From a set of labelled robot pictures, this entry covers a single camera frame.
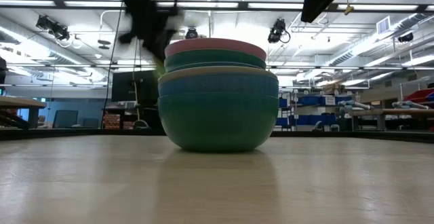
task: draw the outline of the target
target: table surface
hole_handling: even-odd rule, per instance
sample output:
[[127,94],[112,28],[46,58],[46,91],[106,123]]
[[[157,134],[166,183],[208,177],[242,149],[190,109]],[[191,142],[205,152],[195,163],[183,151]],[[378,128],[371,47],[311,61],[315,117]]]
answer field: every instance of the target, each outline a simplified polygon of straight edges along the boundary
[[244,154],[165,136],[3,141],[1,222],[434,223],[433,155],[359,138],[270,138]]
[[373,109],[365,111],[350,111],[349,115],[434,115],[434,109]]
[[0,96],[0,108],[1,107],[38,107],[43,109],[47,106],[44,102],[39,102],[38,100],[31,98],[17,98],[11,96]]

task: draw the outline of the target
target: pink bowl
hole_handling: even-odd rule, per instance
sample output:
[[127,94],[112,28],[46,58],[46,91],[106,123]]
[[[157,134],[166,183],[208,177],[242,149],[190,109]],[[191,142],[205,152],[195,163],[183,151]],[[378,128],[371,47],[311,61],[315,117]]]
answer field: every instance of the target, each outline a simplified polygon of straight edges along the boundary
[[221,38],[197,38],[177,41],[165,49],[165,55],[170,57],[177,53],[192,50],[231,50],[254,55],[263,61],[267,59],[265,51],[256,45]]

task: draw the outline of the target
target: computer screen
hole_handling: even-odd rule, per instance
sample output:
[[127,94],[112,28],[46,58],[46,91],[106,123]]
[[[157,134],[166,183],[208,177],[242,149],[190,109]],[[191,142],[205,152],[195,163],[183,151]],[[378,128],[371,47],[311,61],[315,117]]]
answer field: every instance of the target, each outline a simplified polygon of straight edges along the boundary
[[[155,71],[136,71],[134,80],[137,85],[138,102],[140,104],[155,104],[158,99],[158,81]],[[123,72],[113,74],[113,89],[111,94],[113,102],[135,101],[133,73]]]

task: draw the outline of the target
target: stack of bowls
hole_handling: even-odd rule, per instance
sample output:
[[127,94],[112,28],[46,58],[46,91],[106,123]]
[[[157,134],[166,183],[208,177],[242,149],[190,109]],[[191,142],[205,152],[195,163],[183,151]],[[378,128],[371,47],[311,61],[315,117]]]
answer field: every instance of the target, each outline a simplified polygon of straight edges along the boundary
[[170,139],[189,151],[251,151],[273,131],[279,82],[265,52],[228,39],[190,39],[166,49],[159,112]]

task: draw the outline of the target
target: teal bowl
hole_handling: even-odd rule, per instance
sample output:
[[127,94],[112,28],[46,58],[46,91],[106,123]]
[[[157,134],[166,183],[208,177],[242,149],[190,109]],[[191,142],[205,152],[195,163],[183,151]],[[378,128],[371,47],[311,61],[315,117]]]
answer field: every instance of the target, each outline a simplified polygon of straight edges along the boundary
[[158,101],[166,134],[196,152],[252,151],[273,131],[279,99],[238,93],[162,96]]
[[159,95],[232,92],[272,96],[279,94],[279,80],[271,72],[246,67],[199,67],[165,74]]
[[165,71],[167,73],[192,67],[202,67],[205,63],[208,66],[218,66],[219,62],[236,62],[256,67],[258,69],[266,69],[265,62],[251,54],[246,54],[231,50],[193,50],[181,52],[167,57],[164,62]]

